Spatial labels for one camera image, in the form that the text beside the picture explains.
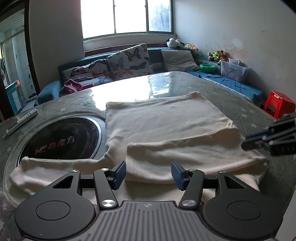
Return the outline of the cream sweater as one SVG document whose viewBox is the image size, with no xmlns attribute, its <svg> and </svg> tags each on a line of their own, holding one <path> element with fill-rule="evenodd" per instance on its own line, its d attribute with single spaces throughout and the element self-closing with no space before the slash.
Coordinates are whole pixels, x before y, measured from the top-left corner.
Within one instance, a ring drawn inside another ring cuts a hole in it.
<svg viewBox="0 0 296 241">
<path fill-rule="evenodd" d="M 227 171 L 257 189 L 269 160 L 241 148 L 234 122 L 201 93 L 106 105 L 107 151 L 99 160 L 24 157 L 9 176 L 11 184 L 33 195 L 71 170 L 92 174 L 126 162 L 118 201 L 180 201 L 171 163 L 207 175 Z"/>
</svg>

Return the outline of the red plastic stool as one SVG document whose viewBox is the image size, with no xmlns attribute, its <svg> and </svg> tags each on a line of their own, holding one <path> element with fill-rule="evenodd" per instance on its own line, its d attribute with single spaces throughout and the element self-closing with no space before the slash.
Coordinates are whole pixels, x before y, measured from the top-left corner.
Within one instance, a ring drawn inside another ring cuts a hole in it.
<svg viewBox="0 0 296 241">
<path fill-rule="evenodd" d="M 284 114 L 294 113 L 295 103 L 285 94 L 277 91 L 271 91 L 264 104 L 264 111 L 269 113 L 275 119 L 278 119 Z"/>
</svg>

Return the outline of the round black induction cooktop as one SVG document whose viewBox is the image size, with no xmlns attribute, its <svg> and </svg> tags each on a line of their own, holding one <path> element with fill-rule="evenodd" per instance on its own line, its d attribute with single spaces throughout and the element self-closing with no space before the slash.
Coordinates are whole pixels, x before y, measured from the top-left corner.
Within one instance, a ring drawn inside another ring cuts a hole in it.
<svg viewBox="0 0 296 241">
<path fill-rule="evenodd" d="M 105 121 L 98 116 L 77 115 L 54 121 L 26 141 L 18 156 L 22 158 L 74 160 L 94 158 L 106 137 Z"/>
</svg>

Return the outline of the clear plastic storage box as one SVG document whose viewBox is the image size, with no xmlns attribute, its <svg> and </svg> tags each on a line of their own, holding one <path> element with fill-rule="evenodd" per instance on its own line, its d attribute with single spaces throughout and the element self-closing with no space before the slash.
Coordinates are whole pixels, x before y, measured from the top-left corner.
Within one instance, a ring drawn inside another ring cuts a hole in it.
<svg viewBox="0 0 296 241">
<path fill-rule="evenodd" d="M 247 80 L 250 69 L 226 61 L 220 61 L 220 73 L 222 76 L 232 79 L 239 83 Z"/>
</svg>

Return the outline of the blue corner sofa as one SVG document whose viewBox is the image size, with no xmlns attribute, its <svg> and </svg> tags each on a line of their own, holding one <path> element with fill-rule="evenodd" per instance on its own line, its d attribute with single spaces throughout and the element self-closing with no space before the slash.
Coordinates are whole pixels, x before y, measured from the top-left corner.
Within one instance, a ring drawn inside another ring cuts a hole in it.
<svg viewBox="0 0 296 241">
<path fill-rule="evenodd" d="M 148 48 L 148 54 L 150 57 L 150 61 L 152 63 L 152 67 L 154 69 L 154 73 L 162 73 L 166 71 L 164 61 L 163 61 L 163 56 L 161 54 L 161 51 L 164 49 L 165 49 L 164 47 Z M 60 89 L 62 88 L 65 82 L 65 78 L 63 77 L 64 70 L 74 68 L 77 66 L 84 66 L 99 59 L 106 59 L 108 56 L 114 53 L 115 53 L 114 51 L 102 53 L 98 55 L 85 57 L 64 65 L 60 65 L 58 67 L 59 78 L 52 80 L 45 85 L 45 87 L 42 89 L 40 94 L 37 96 L 34 106 L 38 106 L 40 104 L 46 103 L 48 101 L 51 101 L 53 99 L 57 99 L 58 97 L 60 97 Z M 200 71 L 190 70 L 189 73 L 191 75 L 210 79 L 210 81 L 213 82 L 214 84 L 217 84 L 226 89 L 230 89 L 234 93 L 238 94 L 239 96 L 246 97 L 249 101 L 253 102 L 257 106 L 262 106 L 265 103 L 267 97 L 266 97 L 266 94 L 261 89 L 259 89 L 258 87 L 246 81 L 243 83 L 240 83 L 220 75 L 220 72 L 221 72 L 220 62 L 209 61 L 206 59 L 206 57 L 197 55 L 194 52 L 191 52 L 191 53 L 197 65 L 210 64 L 216 67 L 216 70 L 213 73 L 205 73 L 204 71 L 201 71 L 201 70 Z"/>
</svg>

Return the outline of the green bowl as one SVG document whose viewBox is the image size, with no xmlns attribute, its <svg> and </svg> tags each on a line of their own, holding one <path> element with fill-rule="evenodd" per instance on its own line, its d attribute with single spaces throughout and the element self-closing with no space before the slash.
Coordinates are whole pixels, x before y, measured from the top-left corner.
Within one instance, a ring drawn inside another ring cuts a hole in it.
<svg viewBox="0 0 296 241">
<path fill-rule="evenodd" d="M 214 66 L 212 64 L 200 64 L 199 68 L 204 73 L 214 73 L 214 72 L 216 72 L 216 66 Z"/>
</svg>

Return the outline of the green plush toys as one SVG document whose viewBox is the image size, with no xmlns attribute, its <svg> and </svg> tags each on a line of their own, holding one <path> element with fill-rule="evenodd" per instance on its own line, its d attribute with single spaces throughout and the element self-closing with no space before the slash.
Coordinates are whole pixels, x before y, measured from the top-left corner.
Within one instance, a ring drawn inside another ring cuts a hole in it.
<svg viewBox="0 0 296 241">
<path fill-rule="evenodd" d="M 226 61 L 227 60 L 227 52 L 224 50 L 216 50 L 215 52 L 211 53 L 208 52 L 208 60 L 209 61 Z"/>
</svg>

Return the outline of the light blue patterned pillow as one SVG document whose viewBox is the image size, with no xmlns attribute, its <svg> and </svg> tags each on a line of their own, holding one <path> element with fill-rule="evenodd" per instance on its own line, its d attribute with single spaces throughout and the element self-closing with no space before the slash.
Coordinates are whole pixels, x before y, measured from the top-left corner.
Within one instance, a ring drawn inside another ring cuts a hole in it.
<svg viewBox="0 0 296 241">
<path fill-rule="evenodd" d="M 100 77 L 93 78 L 93 79 L 90 79 L 90 80 L 81 81 L 80 84 L 83 85 L 83 86 L 84 85 L 89 85 L 89 84 L 93 84 L 94 86 L 98 86 L 98 85 L 102 85 L 102 84 L 110 83 L 110 82 L 113 82 L 113 79 L 111 79 L 110 77 L 108 77 L 108 76 L 100 76 Z"/>
</svg>

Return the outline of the pink cloth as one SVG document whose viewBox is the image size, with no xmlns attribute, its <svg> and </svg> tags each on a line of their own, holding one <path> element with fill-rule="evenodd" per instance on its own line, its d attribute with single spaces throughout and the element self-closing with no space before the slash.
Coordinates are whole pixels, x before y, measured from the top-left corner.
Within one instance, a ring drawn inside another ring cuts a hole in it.
<svg viewBox="0 0 296 241">
<path fill-rule="evenodd" d="M 67 80 L 61 90 L 59 91 L 60 96 L 66 96 L 75 92 L 79 92 L 81 90 L 85 90 L 88 88 L 94 87 L 94 84 L 86 84 L 86 85 L 81 85 L 78 82 L 75 82 L 72 79 Z"/>
</svg>

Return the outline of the flat butterfly pillow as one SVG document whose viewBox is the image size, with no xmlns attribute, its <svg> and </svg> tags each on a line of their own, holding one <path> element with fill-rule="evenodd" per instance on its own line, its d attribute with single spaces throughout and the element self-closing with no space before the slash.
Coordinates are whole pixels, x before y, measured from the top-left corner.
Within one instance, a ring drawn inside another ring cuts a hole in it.
<svg viewBox="0 0 296 241">
<path fill-rule="evenodd" d="M 99 59 L 84 66 L 72 67 L 62 71 L 62 79 L 72 79 L 75 82 L 91 80 L 100 76 L 107 76 L 107 61 L 106 59 Z"/>
</svg>

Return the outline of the grey cushion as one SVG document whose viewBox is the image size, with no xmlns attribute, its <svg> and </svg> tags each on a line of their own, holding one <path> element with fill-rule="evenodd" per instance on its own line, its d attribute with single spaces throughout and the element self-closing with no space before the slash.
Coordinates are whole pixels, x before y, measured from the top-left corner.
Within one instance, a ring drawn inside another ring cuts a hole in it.
<svg viewBox="0 0 296 241">
<path fill-rule="evenodd" d="M 165 70 L 170 71 L 199 71 L 192 53 L 187 50 L 161 50 Z"/>
</svg>

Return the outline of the blue cabinet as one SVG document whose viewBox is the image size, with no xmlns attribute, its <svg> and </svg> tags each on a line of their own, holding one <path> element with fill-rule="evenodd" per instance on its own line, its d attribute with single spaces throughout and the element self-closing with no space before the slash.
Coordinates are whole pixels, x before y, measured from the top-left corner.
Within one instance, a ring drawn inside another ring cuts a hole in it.
<svg viewBox="0 0 296 241">
<path fill-rule="evenodd" d="M 25 105 L 22 104 L 22 96 L 20 95 L 21 83 L 19 80 L 9 84 L 5 90 L 8 95 L 14 114 L 17 114 Z"/>
</svg>

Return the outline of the upright butterfly pillow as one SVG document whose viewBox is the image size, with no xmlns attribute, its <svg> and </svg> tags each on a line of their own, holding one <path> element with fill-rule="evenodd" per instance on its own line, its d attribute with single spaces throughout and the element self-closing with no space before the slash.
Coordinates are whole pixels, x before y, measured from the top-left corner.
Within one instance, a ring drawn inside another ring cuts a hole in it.
<svg viewBox="0 0 296 241">
<path fill-rule="evenodd" d="M 145 43 L 114 53 L 106 60 L 116 80 L 154 73 Z"/>
</svg>

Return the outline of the panda plush toy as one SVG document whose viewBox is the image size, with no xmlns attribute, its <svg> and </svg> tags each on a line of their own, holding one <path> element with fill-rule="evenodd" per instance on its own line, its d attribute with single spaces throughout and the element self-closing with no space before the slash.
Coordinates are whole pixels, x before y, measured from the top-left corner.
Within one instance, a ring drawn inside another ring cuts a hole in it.
<svg viewBox="0 0 296 241">
<path fill-rule="evenodd" d="M 169 38 L 166 40 L 166 45 L 168 48 L 172 49 L 183 49 L 185 47 L 184 43 L 180 42 L 178 39 Z"/>
</svg>

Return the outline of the window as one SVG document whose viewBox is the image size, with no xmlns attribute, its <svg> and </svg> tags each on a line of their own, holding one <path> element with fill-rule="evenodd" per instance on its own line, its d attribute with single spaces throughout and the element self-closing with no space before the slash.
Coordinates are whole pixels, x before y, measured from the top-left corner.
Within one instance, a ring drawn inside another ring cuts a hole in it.
<svg viewBox="0 0 296 241">
<path fill-rule="evenodd" d="M 123 34 L 171 34 L 172 10 L 172 1 L 81 1 L 83 39 Z"/>
</svg>

